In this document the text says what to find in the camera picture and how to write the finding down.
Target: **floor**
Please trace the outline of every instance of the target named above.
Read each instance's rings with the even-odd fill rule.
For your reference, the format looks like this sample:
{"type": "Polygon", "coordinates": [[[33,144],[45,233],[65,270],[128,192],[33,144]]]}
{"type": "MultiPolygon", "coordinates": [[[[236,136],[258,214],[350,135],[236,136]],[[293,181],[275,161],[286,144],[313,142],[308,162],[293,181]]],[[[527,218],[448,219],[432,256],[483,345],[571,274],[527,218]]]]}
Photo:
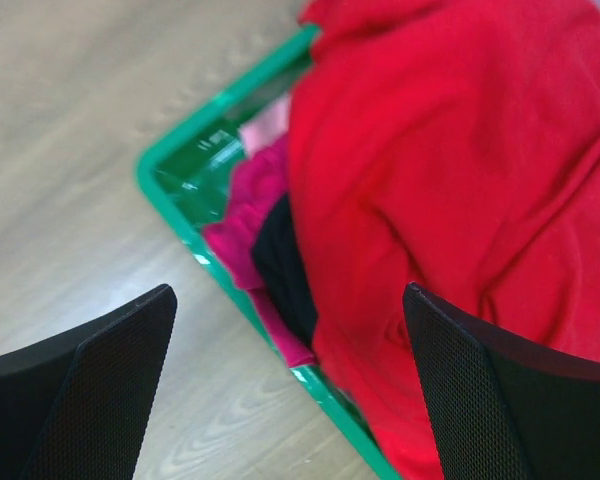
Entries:
{"type": "Polygon", "coordinates": [[[0,354],[171,284],[138,479],[374,478],[134,181],[302,3],[0,0],[0,354]]]}

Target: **red cloth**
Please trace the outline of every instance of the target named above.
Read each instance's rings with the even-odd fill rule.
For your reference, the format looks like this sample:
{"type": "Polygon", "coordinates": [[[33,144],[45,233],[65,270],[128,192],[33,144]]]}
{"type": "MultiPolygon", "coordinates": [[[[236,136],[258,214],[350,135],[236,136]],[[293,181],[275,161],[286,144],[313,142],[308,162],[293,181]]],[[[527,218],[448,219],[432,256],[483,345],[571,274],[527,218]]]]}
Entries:
{"type": "Polygon", "coordinates": [[[401,295],[418,281],[600,361],[600,13],[584,0],[316,0],[290,187],[314,348],[389,461],[442,478],[401,295]]]}

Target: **pink cloth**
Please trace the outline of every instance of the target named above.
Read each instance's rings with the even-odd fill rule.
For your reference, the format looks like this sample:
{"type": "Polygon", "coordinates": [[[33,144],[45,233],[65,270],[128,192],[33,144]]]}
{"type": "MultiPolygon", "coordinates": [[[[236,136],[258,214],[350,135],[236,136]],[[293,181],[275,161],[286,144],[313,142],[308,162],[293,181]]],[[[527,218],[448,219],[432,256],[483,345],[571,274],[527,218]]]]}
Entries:
{"type": "Polygon", "coordinates": [[[287,93],[240,127],[240,139],[247,157],[271,145],[289,129],[291,96],[287,93]]]}
{"type": "Polygon", "coordinates": [[[265,330],[291,368],[315,364],[315,357],[280,318],[251,260],[251,247],[267,215],[287,190],[287,136],[283,135],[234,169],[225,218],[206,227],[202,235],[235,285],[249,294],[265,330]]]}

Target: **clothing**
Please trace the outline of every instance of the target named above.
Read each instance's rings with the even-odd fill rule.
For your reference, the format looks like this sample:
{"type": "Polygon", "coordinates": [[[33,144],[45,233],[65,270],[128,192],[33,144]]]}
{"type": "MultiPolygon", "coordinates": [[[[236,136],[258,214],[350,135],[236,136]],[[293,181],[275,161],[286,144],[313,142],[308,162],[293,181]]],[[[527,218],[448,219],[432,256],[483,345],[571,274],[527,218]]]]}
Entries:
{"type": "Polygon", "coordinates": [[[401,307],[417,281],[600,361],[600,12],[316,0],[290,117],[313,347],[405,478],[442,478],[401,307]]]}
{"type": "Polygon", "coordinates": [[[315,363],[311,350],[285,326],[251,260],[251,247],[276,201],[287,190],[287,137],[260,150],[233,171],[224,219],[202,235],[231,272],[236,287],[246,290],[273,344],[288,367],[315,363]]]}
{"type": "Polygon", "coordinates": [[[253,157],[289,130],[290,103],[291,97],[286,93],[240,127],[240,140],[247,157],[253,157]]]}
{"type": "Polygon", "coordinates": [[[251,257],[285,325],[311,348],[318,313],[298,251],[288,194],[264,221],[251,257]]]}

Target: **green laundry basket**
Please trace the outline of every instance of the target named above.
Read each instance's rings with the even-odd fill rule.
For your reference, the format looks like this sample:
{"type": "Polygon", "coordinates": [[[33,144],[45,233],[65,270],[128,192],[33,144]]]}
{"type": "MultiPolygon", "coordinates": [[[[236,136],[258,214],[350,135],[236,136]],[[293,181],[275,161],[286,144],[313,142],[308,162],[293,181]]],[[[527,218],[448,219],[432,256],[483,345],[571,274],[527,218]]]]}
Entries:
{"type": "MultiPolygon", "coordinates": [[[[200,231],[224,214],[231,169],[245,158],[239,127],[288,91],[310,66],[308,49],[317,33],[313,26],[301,30],[215,95],[150,147],[137,170],[140,187],[151,203],[274,350],[249,297],[234,286],[200,231]]],[[[320,368],[301,366],[291,371],[380,478],[400,478],[356,408],[330,384],[320,368]]]]}

